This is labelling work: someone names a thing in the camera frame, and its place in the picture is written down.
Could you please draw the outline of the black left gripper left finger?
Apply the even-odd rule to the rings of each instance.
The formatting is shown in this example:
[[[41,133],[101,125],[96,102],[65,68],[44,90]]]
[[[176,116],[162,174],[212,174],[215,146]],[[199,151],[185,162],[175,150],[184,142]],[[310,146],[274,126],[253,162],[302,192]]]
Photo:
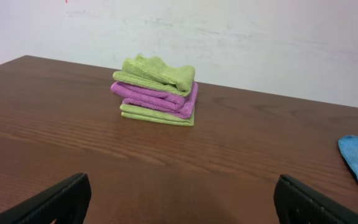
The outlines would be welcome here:
[[[91,200],[85,173],[77,173],[0,213],[0,224],[83,224]]]

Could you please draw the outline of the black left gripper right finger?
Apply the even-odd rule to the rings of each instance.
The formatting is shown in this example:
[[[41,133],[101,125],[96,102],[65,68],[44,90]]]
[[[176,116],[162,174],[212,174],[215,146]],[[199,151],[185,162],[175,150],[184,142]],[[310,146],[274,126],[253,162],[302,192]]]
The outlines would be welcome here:
[[[290,175],[279,177],[273,202],[280,224],[358,224],[357,213]]]

